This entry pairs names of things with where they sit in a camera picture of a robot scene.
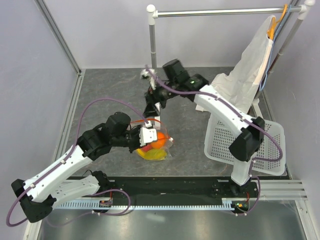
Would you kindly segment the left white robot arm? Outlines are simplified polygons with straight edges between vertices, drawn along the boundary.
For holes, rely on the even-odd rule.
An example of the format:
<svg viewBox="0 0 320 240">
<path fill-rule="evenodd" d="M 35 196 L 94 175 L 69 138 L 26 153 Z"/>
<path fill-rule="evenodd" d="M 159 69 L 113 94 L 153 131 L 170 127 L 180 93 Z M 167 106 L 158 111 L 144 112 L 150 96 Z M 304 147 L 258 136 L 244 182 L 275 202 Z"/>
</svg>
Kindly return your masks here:
<svg viewBox="0 0 320 240">
<path fill-rule="evenodd" d="M 13 206 L 20 205 L 26 220 L 36 223 L 45 219 L 56 207 L 80 197 L 104 197 L 114 189 L 102 171 L 93 171 L 83 179 L 63 182 L 81 168 L 112 148 L 127 148 L 130 153 L 157 138 L 157 131 L 149 121 L 136 126 L 131 118 L 116 112 L 106 122 L 85 131 L 75 139 L 68 151 L 46 169 L 27 180 L 16 179 L 11 187 L 16 195 Z"/>
</svg>

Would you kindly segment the orange fruit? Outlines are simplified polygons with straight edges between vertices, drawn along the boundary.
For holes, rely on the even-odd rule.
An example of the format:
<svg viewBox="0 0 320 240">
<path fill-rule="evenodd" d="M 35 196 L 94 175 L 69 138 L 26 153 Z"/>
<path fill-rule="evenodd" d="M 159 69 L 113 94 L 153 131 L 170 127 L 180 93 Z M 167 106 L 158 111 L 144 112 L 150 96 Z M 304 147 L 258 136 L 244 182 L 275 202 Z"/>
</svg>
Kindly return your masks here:
<svg viewBox="0 0 320 240">
<path fill-rule="evenodd" d="M 161 149 L 165 146 L 168 136 L 161 131 L 157 132 L 157 140 L 150 143 L 154 149 Z"/>
</svg>

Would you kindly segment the clear orange-zipper zip bag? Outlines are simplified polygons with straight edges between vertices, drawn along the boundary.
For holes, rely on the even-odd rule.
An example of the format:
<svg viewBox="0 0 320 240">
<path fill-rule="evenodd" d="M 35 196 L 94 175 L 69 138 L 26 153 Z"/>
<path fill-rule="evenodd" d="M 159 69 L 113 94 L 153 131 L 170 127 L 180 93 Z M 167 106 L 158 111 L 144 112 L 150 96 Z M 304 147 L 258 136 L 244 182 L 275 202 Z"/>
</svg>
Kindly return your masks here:
<svg viewBox="0 0 320 240">
<path fill-rule="evenodd" d="M 172 158 L 170 148 L 174 139 L 169 135 L 166 126 L 159 120 L 159 117 L 147 118 L 156 129 L 157 140 L 134 150 L 134 153 L 147 161 L 163 161 Z"/>
</svg>

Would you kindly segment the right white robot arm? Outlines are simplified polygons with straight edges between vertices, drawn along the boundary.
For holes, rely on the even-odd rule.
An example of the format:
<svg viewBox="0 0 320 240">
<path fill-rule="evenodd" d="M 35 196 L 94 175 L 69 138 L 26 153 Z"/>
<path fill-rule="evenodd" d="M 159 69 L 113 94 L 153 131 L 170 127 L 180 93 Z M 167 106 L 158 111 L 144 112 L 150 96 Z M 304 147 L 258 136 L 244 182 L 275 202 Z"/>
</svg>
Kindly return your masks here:
<svg viewBox="0 0 320 240">
<path fill-rule="evenodd" d="M 145 67 L 140 73 L 140 77 L 149 82 L 144 94 L 144 117 L 160 116 L 169 99 L 181 96 L 223 122 L 235 138 L 228 148 L 235 158 L 229 191 L 235 197 L 242 196 L 247 191 L 251 161 L 264 139 L 265 121 L 242 113 L 218 94 L 202 75 L 190 75 L 178 59 L 167 62 L 162 68 L 167 76 L 165 81 L 160 80 L 152 68 Z"/>
</svg>

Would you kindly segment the red apple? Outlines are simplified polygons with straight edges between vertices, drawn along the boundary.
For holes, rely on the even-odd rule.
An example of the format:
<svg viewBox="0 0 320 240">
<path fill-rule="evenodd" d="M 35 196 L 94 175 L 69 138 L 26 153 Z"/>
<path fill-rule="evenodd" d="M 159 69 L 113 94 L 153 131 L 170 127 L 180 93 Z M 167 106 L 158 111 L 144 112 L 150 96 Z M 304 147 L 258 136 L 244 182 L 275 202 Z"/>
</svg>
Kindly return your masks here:
<svg viewBox="0 0 320 240">
<path fill-rule="evenodd" d="M 150 150 L 152 150 L 152 149 L 153 149 L 153 147 L 152 147 L 150 144 L 147 144 L 146 146 L 144 146 L 144 147 L 141 148 L 141 150 L 142 150 L 144 153 L 146 153 L 146 152 L 148 152 L 148 151 L 150 151 Z"/>
</svg>

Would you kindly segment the yellow banana bunch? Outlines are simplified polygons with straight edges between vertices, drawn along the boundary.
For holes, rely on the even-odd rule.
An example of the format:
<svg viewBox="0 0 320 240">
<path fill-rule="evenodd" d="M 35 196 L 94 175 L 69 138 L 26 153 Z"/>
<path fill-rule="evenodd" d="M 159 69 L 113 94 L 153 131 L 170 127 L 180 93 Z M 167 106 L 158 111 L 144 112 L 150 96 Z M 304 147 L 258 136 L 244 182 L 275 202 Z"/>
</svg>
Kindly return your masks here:
<svg viewBox="0 0 320 240">
<path fill-rule="evenodd" d="M 164 149 L 150 149 L 149 151 L 143 151 L 137 149 L 135 151 L 141 158 L 148 161 L 162 161 L 166 158 L 167 152 Z"/>
</svg>

